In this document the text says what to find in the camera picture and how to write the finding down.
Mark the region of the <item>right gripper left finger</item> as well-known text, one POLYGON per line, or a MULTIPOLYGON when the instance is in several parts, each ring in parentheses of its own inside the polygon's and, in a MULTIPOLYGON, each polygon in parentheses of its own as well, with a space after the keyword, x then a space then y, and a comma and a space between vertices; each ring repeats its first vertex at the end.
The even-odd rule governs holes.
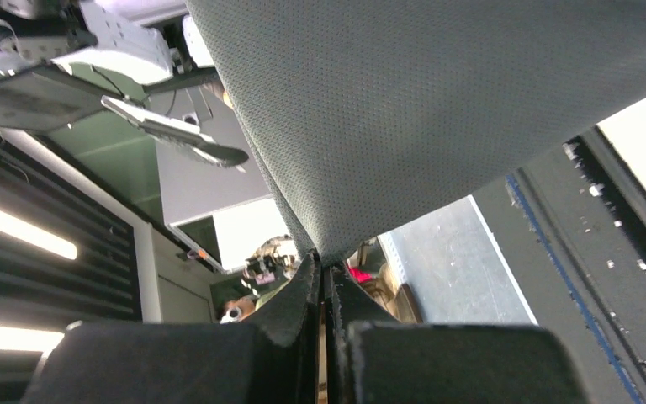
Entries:
POLYGON ((26 403, 314 403, 320 260, 228 324, 85 322, 39 363, 26 403))

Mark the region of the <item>dark grey t-shirt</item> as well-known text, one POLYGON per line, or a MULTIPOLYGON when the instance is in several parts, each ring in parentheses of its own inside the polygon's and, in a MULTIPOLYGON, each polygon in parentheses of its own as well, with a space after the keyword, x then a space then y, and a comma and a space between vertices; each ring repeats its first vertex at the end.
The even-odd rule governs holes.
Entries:
POLYGON ((646 1, 190 1, 324 263, 646 98, 646 1))

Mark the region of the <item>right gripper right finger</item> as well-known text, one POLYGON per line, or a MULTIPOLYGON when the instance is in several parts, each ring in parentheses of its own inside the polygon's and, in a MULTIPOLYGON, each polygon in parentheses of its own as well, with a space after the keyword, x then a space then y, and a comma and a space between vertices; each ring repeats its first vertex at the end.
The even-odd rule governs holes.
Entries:
POLYGON ((587 403, 572 358, 531 325, 405 324, 347 269, 324 270, 332 403, 587 403))

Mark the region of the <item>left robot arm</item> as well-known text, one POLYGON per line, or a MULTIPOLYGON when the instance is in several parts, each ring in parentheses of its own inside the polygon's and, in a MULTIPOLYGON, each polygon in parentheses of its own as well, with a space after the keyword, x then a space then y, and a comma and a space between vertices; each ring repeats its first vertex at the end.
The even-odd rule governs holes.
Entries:
POLYGON ((215 71, 182 1, 0 1, 0 74, 38 64, 117 72, 157 91, 215 71))

